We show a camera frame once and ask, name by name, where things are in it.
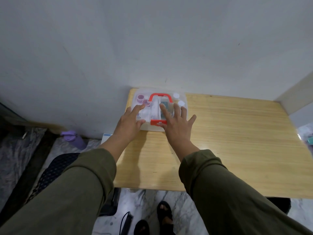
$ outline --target person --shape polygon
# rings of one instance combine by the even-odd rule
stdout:
[[[181,162],[179,177],[210,235],[313,234],[227,170],[213,152],[200,150],[190,141],[195,115],[187,121],[186,109],[174,104],[171,118],[165,106],[160,107],[167,120],[161,126]],[[144,123],[136,122],[143,108],[127,108],[106,142],[81,153],[60,177],[12,216],[0,228],[0,234],[91,234],[100,208],[113,189],[116,162]],[[157,213],[160,234],[173,234],[169,205],[162,202]],[[149,228],[142,223],[135,232],[146,235]]]

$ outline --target white cap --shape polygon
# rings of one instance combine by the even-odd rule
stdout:
[[[178,105],[179,105],[179,107],[182,107],[182,106],[184,106],[184,105],[185,105],[185,102],[183,102],[183,101],[179,101],[179,102],[178,102]]]
[[[178,94],[178,93],[176,93],[176,92],[173,94],[173,96],[174,96],[174,98],[176,98],[176,99],[178,99],[178,98],[179,98],[179,94]]]

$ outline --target person's right hand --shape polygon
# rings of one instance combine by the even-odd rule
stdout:
[[[166,118],[167,124],[161,124],[164,129],[166,137],[180,161],[196,151],[199,148],[194,146],[190,141],[191,128],[196,120],[196,115],[193,115],[187,121],[187,109],[185,107],[179,108],[178,104],[174,103],[174,117],[166,110],[165,105],[160,104],[163,115]]]

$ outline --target olive green shirt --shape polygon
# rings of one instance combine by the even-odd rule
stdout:
[[[107,150],[81,153],[60,177],[10,218],[0,234],[90,235],[113,189],[115,174],[116,164]],[[229,172],[210,150],[186,156],[179,177],[210,235],[313,235]]]

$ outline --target wooden table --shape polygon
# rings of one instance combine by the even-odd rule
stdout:
[[[131,89],[127,106],[136,89]],[[191,141],[264,196],[313,198],[313,160],[279,103],[186,94]],[[116,187],[178,190],[180,162],[165,133],[140,131],[117,162]]]

